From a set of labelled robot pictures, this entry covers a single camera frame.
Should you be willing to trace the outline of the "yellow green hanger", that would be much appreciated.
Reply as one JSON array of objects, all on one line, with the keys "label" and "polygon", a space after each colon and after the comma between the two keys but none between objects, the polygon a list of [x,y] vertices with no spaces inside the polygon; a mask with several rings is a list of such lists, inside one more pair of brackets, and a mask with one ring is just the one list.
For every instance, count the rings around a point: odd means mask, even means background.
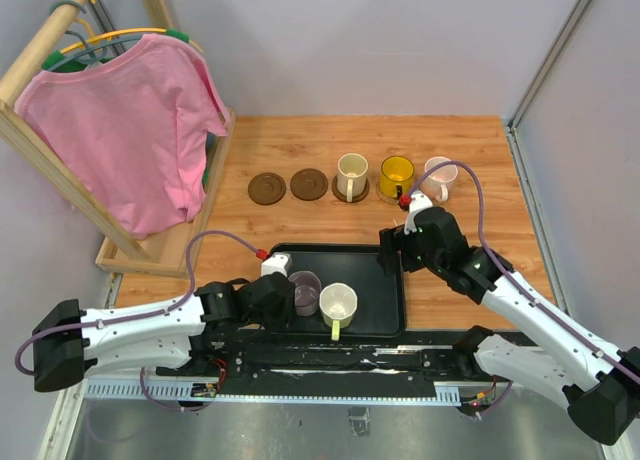
[{"label": "yellow green hanger", "polygon": [[71,63],[73,65],[79,65],[79,68],[73,68],[71,72],[85,70],[91,65],[102,64],[106,58],[108,47],[129,41],[137,41],[142,38],[143,34],[158,34],[174,37],[194,47],[200,53],[203,53],[203,49],[187,34],[171,29],[172,22],[169,19],[168,7],[164,0],[143,0],[143,3],[148,10],[150,18],[154,22],[160,23],[161,28],[140,27],[121,29],[100,35],[93,35],[88,39],[76,32],[67,30],[66,34],[78,37],[80,42],[65,47],[61,51],[54,51],[46,58],[41,68],[46,71],[67,71],[65,65]]}]

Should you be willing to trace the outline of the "brown wooden coaster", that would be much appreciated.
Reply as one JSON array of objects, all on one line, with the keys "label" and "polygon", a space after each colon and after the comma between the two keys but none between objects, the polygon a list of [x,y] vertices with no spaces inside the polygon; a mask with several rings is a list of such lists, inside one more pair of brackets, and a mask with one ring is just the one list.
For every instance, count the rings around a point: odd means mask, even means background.
[{"label": "brown wooden coaster", "polygon": [[263,172],[256,175],[247,187],[249,198],[258,205],[273,205],[278,203],[286,193],[284,179],[273,172]]},{"label": "brown wooden coaster", "polygon": [[364,200],[368,194],[369,194],[369,190],[370,190],[370,183],[369,180],[367,179],[365,181],[365,185],[364,185],[364,190],[357,196],[353,196],[352,200],[349,202],[347,199],[346,195],[343,195],[339,189],[338,189],[338,176],[335,175],[332,179],[331,182],[331,191],[333,193],[333,195],[341,202],[343,203],[358,203],[362,200]]},{"label": "brown wooden coaster", "polygon": [[313,168],[296,172],[290,181],[292,194],[303,201],[314,201],[323,197],[328,189],[326,175]]}]

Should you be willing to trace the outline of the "pink t-shirt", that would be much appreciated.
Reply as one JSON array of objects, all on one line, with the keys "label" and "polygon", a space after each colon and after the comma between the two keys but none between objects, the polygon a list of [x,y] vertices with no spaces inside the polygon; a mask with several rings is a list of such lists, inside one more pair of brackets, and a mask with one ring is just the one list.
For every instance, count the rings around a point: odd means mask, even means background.
[{"label": "pink t-shirt", "polygon": [[14,110],[136,239],[200,212],[206,140],[230,119],[204,57],[158,34],[100,66],[41,71]]}]

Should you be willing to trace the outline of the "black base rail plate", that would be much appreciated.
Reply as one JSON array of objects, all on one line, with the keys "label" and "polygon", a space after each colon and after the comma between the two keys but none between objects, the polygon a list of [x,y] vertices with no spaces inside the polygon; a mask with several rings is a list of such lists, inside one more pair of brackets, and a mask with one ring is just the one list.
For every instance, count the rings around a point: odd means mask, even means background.
[{"label": "black base rail plate", "polygon": [[504,378],[480,370],[463,331],[407,331],[392,339],[251,334],[176,371],[134,368],[91,380],[104,398],[198,402],[440,403],[485,396]]}]

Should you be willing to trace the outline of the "cream yellow mug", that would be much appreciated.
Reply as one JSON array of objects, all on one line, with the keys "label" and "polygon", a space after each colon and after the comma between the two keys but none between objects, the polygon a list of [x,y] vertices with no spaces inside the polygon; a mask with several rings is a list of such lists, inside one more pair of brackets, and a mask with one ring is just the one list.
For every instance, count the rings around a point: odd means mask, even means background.
[{"label": "cream yellow mug", "polygon": [[369,164],[357,153],[343,155],[337,166],[337,190],[347,203],[353,203],[366,190]]}]

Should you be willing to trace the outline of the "black plastic tray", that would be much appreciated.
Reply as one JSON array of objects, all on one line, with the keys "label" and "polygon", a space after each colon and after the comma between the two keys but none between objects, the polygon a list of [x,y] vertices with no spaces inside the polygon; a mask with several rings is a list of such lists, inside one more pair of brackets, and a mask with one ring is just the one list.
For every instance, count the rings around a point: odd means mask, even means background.
[{"label": "black plastic tray", "polygon": [[281,243],[270,253],[290,255],[290,273],[310,271],[322,286],[344,283],[355,291],[358,307],[342,338],[395,338],[405,331],[402,269],[387,276],[377,262],[376,245]]}]

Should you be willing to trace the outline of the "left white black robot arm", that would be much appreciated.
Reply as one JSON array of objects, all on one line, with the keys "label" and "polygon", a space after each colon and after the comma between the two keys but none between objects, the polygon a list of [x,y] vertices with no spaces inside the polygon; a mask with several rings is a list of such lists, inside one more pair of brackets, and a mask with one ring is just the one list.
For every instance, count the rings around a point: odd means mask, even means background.
[{"label": "left white black robot arm", "polygon": [[282,273],[249,282],[211,282],[186,297],[121,309],[58,303],[32,334],[34,389],[49,393],[96,374],[186,369],[200,376],[214,363],[214,343],[247,325],[281,330],[295,317],[292,282]]}]

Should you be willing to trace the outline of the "white mug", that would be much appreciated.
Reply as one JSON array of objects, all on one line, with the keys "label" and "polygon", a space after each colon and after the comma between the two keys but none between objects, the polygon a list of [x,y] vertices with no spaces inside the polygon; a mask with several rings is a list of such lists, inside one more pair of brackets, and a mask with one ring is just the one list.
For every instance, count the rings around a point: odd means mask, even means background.
[{"label": "white mug", "polygon": [[326,286],[319,295],[319,309],[324,323],[331,330],[331,340],[337,342],[341,331],[347,328],[357,311],[356,292],[344,283]]}]

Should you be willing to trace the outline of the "aluminium frame post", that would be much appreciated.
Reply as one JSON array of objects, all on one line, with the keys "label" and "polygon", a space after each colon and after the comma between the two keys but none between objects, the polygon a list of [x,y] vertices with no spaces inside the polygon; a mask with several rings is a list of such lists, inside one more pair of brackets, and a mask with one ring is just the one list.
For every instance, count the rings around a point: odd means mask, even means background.
[{"label": "aluminium frame post", "polygon": [[595,0],[575,1],[514,113],[504,122],[506,130],[510,134],[516,132],[522,124],[534,101],[538,97],[546,81],[552,75],[556,64],[559,62],[561,56],[568,47],[594,2]]}]

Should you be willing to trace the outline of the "woven rattan coaster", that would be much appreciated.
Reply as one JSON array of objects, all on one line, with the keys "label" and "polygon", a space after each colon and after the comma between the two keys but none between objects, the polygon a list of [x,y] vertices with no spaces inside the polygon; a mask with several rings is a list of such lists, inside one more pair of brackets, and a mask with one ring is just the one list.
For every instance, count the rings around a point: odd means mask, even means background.
[{"label": "woven rattan coaster", "polygon": [[385,203],[391,205],[400,205],[405,207],[407,205],[407,193],[409,188],[403,184],[391,183],[389,185],[383,185],[381,182],[376,184],[376,193],[378,197]]},{"label": "woven rattan coaster", "polygon": [[431,192],[423,191],[421,195],[425,198],[428,198],[433,205],[442,205],[449,199],[449,193],[447,189]]}]

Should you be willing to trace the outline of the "pink mug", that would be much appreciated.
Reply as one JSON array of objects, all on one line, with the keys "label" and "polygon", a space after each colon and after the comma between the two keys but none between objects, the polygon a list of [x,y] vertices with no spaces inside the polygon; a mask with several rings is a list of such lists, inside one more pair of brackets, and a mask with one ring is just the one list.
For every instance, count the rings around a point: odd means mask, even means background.
[{"label": "pink mug", "polygon": [[445,165],[431,173],[421,185],[422,191],[437,203],[445,203],[458,176],[456,165]]}]

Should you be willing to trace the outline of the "lilac mug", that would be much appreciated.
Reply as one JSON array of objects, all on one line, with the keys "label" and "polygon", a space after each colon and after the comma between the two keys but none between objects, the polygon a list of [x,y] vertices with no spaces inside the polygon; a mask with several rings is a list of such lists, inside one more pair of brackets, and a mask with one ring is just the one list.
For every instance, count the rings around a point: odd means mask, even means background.
[{"label": "lilac mug", "polygon": [[314,315],[319,309],[319,296],[322,285],[319,277],[311,271],[292,273],[288,280],[294,284],[294,304],[300,317]]}]

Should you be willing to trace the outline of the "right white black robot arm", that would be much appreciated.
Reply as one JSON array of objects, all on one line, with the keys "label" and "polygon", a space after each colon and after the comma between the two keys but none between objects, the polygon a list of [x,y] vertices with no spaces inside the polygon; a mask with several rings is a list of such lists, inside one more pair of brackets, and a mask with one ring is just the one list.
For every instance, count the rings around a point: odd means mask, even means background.
[{"label": "right white black robot arm", "polygon": [[622,350],[545,299],[504,258],[468,244],[455,217],[441,207],[409,214],[379,233],[384,272],[427,269],[456,293],[517,326],[539,352],[474,327],[470,345],[453,355],[466,380],[482,373],[518,383],[565,409],[591,439],[615,444],[639,416],[639,350]]}]

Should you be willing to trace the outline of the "grey hanger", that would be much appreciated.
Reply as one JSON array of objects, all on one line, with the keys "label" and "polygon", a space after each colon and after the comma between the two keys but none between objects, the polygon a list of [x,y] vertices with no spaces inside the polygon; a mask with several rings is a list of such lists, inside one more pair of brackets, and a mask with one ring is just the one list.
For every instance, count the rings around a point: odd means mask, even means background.
[{"label": "grey hanger", "polygon": [[[85,8],[89,10],[95,25],[101,29],[102,33],[115,30],[112,16],[102,0],[95,0],[94,3],[89,1]],[[95,34],[92,31],[92,24],[85,22],[84,26],[87,31],[86,35],[70,29],[65,32],[66,36],[75,37],[79,42],[76,47],[69,46],[65,55],[73,55],[75,61],[86,66],[100,65],[109,54],[112,58],[124,54],[126,52],[125,46],[128,43],[136,42],[141,38],[137,34],[116,34],[94,40]]]}]

